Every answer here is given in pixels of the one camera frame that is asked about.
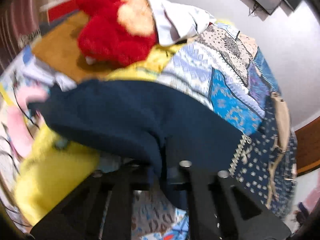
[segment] gray wall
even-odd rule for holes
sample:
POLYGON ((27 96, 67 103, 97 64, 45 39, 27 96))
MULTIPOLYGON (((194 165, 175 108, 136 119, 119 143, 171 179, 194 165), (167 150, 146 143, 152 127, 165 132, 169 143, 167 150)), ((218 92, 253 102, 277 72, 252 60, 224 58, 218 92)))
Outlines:
POLYGON ((304 1, 295 12, 281 6, 264 21, 248 16, 251 0, 170 1, 205 9, 256 39, 279 82, 295 129, 320 116, 320 25, 304 1))

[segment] brown cushion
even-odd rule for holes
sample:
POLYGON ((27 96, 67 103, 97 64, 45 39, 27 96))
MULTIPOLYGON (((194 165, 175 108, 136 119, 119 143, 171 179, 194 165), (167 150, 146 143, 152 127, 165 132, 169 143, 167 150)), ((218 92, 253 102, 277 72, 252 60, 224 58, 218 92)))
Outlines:
POLYGON ((45 35, 33 48, 33 54, 77 83, 90 78, 103 79, 114 69, 110 67, 114 63, 88 65, 78 48, 78 35, 87 22, 88 16, 83 12, 72 15, 45 35))

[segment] striped curtain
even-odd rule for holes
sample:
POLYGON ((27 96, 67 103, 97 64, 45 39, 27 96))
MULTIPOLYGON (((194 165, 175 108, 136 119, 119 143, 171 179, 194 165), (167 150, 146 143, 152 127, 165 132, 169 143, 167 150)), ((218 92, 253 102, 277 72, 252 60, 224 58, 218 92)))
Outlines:
POLYGON ((0 74, 40 35, 39 8, 55 0, 5 0, 0 7, 0 74))

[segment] red fur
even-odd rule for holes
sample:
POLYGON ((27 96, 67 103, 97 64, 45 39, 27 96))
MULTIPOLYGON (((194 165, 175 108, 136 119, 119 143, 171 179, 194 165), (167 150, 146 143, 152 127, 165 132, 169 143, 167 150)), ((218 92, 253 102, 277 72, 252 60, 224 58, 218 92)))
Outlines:
POLYGON ((76 3, 91 17, 78 37, 79 48, 85 56, 116 61, 121 66, 147 58, 156 43, 156 33, 148 37, 131 35, 118 24, 120 0, 76 0, 76 3))

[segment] red stuffed animal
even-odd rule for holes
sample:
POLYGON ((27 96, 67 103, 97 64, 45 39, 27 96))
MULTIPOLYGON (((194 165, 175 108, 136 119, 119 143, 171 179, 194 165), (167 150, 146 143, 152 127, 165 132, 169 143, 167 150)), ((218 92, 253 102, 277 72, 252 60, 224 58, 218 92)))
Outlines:
POLYGON ((145 60, 156 44, 155 24, 147 0, 76 0, 90 16, 78 45, 86 57, 119 63, 145 60))

